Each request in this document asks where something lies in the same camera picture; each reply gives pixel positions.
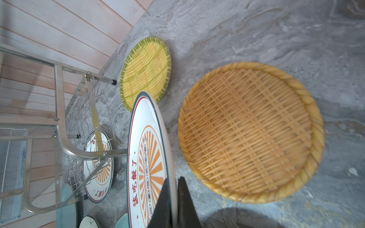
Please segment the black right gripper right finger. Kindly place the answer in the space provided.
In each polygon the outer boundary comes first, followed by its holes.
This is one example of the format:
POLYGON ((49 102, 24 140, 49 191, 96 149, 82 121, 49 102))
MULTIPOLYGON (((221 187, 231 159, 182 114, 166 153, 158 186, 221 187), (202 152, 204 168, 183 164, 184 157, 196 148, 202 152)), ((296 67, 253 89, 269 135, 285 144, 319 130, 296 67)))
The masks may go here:
POLYGON ((202 227, 184 177, 178 180, 178 227, 202 227))

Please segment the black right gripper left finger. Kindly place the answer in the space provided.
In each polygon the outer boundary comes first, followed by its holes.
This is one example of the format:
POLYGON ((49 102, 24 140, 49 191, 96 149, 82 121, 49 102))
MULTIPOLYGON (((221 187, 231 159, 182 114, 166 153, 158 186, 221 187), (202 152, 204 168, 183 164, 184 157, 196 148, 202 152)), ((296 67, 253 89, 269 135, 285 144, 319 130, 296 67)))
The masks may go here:
POLYGON ((172 228, 169 180, 165 179, 148 228, 172 228))

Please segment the yellow green woven plate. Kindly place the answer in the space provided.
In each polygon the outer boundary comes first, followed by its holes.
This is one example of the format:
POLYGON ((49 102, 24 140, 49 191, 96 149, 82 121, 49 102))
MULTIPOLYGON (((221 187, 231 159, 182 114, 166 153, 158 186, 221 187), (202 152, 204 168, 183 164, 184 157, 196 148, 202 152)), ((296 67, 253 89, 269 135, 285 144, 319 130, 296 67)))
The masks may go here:
POLYGON ((166 43, 159 37, 139 41, 128 54, 120 77, 120 96, 132 112, 140 92, 146 91, 159 102, 168 87, 172 60, 166 43))

